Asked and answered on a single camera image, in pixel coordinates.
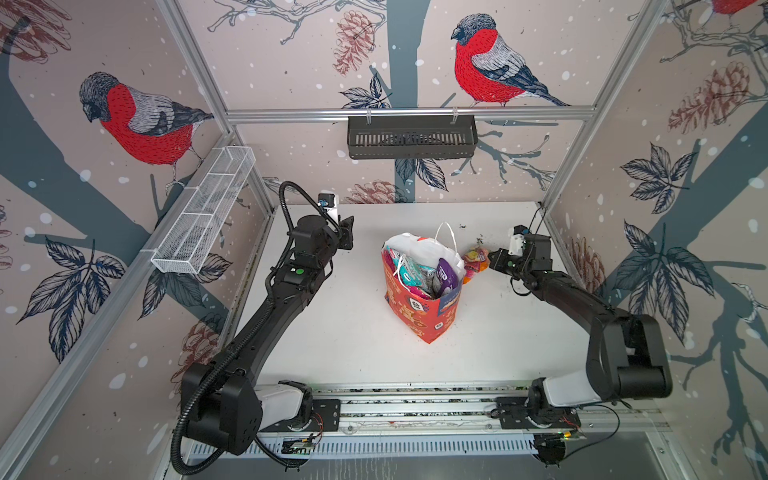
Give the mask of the orange Fox's candy bag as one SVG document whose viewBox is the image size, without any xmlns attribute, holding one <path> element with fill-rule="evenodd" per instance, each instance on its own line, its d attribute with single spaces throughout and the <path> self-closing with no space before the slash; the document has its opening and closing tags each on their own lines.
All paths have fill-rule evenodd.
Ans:
<svg viewBox="0 0 768 480">
<path fill-rule="evenodd" d="M 477 274 L 485 271 L 490 264 L 489 251 L 478 245 L 470 249 L 462 256 L 464 260 L 465 276 L 463 283 L 469 283 Z"/>
</svg>

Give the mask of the purple Fox's berries bag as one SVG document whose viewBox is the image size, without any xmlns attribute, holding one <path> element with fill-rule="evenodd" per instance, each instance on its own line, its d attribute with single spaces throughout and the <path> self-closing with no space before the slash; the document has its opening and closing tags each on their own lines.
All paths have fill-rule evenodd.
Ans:
<svg viewBox="0 0 768 480">
<path fill-rule="evenodd" d="M 433 291 L 437 298 L 455 290 L 460 284 L 460 279 L 452 268 L 451 264 L 441 258 L 434 271 Z"/>
</svg>

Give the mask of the red paper gift bag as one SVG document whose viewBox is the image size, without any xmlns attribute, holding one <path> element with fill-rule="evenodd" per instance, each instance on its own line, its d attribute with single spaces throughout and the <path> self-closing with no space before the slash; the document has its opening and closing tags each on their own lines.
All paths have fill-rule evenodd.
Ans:
<svg viewBox="0 0 768 480">
<path fill-rule="evenodd" d="M 450 243 L 447 245 L 439 240 L 439 232 L 443 230 L 450 235 Z M 443 335 L 455 321 L 465 276 L 465 263 L 458 253 L 458 245 L 452 227 L 443 222 L 437 231 L 431 237 L 402 233 L 388 239 L 381 249 L 386 280 L 385 300 L 395 315 L 427 344 L 434 342 Z M 441 258 L 446 259 L 460 279 L 459 286 L 440 298 L 437 298 L 433 291 L 431 300 L 412 295 L 393 276 L 392 263 L 384 251 L 386 247 L 396 249 L 410 256 L 417 263 L 434 269 Z"/>
</svg>

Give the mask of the teal Fox's candy bag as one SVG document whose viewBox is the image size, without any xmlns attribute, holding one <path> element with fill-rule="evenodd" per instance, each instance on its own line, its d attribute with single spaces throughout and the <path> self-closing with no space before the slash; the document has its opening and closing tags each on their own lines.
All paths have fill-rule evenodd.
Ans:
<svg viewBox="0 0 768 480">
<path fill-rule="evenodd" d="M 396 276 L 406 287 L 423 291 L 428 297 L 433 296 L 433 277 L 435 269 L 417 263 L 407 255 L 400 256 L 396 262 Z"/>
</svg>

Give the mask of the pink Lay's chips bag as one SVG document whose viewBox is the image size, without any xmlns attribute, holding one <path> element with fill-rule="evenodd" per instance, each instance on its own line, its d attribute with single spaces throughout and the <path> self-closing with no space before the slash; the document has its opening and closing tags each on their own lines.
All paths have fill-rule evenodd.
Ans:
<svg viewBox="0 0 768 480">
<path fill-rule="evenodd" d="M 412 294 L 419 298 L 433 298 L 429 271 L 410 256 L 390 247 L 384 249 L 392 263 L 393 276 Z"/>
</svg>

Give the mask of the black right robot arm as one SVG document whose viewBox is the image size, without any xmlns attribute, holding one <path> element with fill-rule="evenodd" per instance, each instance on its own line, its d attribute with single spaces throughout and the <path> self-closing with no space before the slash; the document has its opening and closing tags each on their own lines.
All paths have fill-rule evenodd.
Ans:
<svg viewBox="0 0 768 480">
<path fill-rule="evenodd" d="M 522 405 L 497 401 L 503 421 L 536 428 L 574 425 L 575 410 L 627 399 L 667 398 L 673 380 L 659 323 L 613 307 L 553 269 L 551 239 L 520 226 L 508 249 L 488 254 L 489 268 L 520 281 L 528 293 L 568 316 L 589 335 L 585 366 L 532 382 Z"/>
</svg>

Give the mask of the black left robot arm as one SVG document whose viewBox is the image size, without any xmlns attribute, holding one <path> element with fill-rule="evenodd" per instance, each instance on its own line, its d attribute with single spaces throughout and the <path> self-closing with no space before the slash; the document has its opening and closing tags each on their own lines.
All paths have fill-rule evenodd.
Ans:
<svg viewBox="0 0 768 480">
<path fill-rule="evenodd" d="M 246 326 L 208 363 L 194 363 L 181 382 L 181 411 L 173 430 L 171 460 L 192 474 L 224 453 L 240 455 L 259 444 L 261 430 L 276 423 L 306 427 L 313 394 L 304 383 L 256 382 L 272 350 L 333 272 L 333 257 L 354 245 L 354 219 L 337 226 L 320 215 L 299 219 L 266 278 L 266 298 Z"/>
</svg>

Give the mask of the black wall basket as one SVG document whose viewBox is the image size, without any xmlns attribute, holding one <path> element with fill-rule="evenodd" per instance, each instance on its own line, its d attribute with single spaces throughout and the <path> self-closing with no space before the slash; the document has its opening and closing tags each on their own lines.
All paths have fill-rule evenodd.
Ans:
<svg viewBox="0 0 768 480">
<path fill-rule="evenodd" d="M 471 115 L 351 117 L 347 124 L 354 160 L 469 158 L 477 144 Z"/>
</svg>

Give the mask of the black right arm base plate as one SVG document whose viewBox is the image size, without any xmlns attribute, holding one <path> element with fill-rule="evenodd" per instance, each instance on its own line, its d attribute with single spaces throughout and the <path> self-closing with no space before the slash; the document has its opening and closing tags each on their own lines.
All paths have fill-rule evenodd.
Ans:
<svg viewBox="0 0 768 480">
<path fill-rule="evenodd" d="M 504 430 L 579 429 L 581 421 L 575 409 L 552 407 L 546 401 L 535 405 L 528 398 L 499 397 L 490 417 L 500 421 Z"/>
</svg>

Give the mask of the aluminium frame crossbar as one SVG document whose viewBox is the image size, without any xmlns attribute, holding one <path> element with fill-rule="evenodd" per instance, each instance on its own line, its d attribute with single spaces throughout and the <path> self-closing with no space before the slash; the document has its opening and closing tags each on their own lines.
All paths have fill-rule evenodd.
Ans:
<svg viewBox="0 0 768 480">
<path fill-rule="evenodd" d="M 515 107 L 447 107 L 391 109 L 274 109 L 231 110 L 225 118 L 233 125 L 274 123 L 323 123 L 345 121 L 352 117 L 431 117 L 474 116 L 476 120 L 576 120 L 591 119 L 597 109 L 592 106 L 515 106 Z"/>
</svg>

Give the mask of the aluminium mounting rail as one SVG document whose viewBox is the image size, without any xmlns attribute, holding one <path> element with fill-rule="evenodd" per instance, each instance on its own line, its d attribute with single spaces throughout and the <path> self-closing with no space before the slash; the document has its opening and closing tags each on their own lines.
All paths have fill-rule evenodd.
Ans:
<svg viewBox="0 0 768 480">
<path fill-rule="evenodd" d="M 530 434 L 586 437 L 618 432 L 672 430 L 652 401 L 575 408 L 551 422 L 523 412 L 521 381 L 474 383 L 315 384 L 309 432 L 332 435 Z"/>
</svg>

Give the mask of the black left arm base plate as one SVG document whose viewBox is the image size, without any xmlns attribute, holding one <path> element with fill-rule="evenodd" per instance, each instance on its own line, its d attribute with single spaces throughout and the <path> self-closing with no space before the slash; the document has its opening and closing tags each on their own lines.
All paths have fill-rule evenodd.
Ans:
<svg viewBox="0 0 768 480">
<path fill-rule="evenodd" d="M 295 418 L 276 422 L 263 428 L 262 432 L 297 434 L 336 432 L 339 428 L 340 416 L 340 400 L 314 400 L 309 410 L 302 409 Z"/>
</svg>

